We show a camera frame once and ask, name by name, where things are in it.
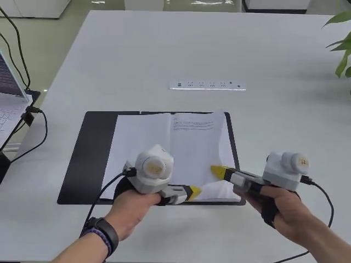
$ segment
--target green plant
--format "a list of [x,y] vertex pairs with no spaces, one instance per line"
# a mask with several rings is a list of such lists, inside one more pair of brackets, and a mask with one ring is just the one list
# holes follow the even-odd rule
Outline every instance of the green plant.
[[[328,24],[342,23],[349,20],[351,20],[351,12],[342,12],[332,17],[324,26]],[[345,39],[334,42],[328,45],[327,48],[332,47],[334,45],[338,46],[333,48],[331,51],[345,50],[344,56],[335,71],[335,74],[340,78],[341,74],[344,72],[347,66],[348,57],[351,55],[351,32],[348,33]],[[351,67],[346,69],[345,76],[348,78],[351,77]]]

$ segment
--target power strip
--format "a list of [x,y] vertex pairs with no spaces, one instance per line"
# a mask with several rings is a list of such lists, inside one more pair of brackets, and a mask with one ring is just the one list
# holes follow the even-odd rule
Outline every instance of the power strip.
[[246,90],[246,85],[238,81],[171,81],[169,89],[178,90]]

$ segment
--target black folder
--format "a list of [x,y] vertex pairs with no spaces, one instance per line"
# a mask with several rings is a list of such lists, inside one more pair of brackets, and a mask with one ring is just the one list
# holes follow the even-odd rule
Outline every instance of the black folder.
[[[58,197],[58,204],[93,204],[103,183],[117,118],[120,115],[150,115],[178,112],[88,111],[84,117],[73,154]],[[190,112],[208,114],[210,112]],[[229,113],[225,112],[235,168],[240,169]],[[184,205],[244,205],[246,201],[185,202]],[[98,204],[112,204],[100,199]]]

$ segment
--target hand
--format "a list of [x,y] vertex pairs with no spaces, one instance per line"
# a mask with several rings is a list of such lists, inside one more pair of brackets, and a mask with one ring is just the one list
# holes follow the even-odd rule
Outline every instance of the hand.
[[116,230],[122,241],[130,236],[149,208],[160,200],[161,196],[158,193],[143,195],[134,190],[126,191],[116,198],[105,219]]
[[[262,205],[247,193],[235,192],[246,199],[258,212],[261,213]],[[304,229],[315,217],[302,203],[300,198],[288,190],[263,186],[260,194],[274,198],[279,214],[274,219],[275,229],[292,242],[304,246]]]

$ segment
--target purple bracelet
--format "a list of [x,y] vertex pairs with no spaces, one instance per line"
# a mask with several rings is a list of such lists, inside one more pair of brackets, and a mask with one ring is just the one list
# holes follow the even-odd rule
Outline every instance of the purple bracelet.
[[95,233],[97,234],[99,237],[101,237],[101,239],[104,241],[105,245],[107,246],[107,249],[109,251],[109,253],[107,254],[107,257],[108,258],[110,255],[111,255],[111,252],[112,252],[112,246],[110,244],[110,241],[108,240],[108,238],[105,236],[104,233],[102,233],[100,230],[96,229],[96,228],[91,228],[91,229],[88,229],[83,235],[85,236],[86,234],[88,233]]

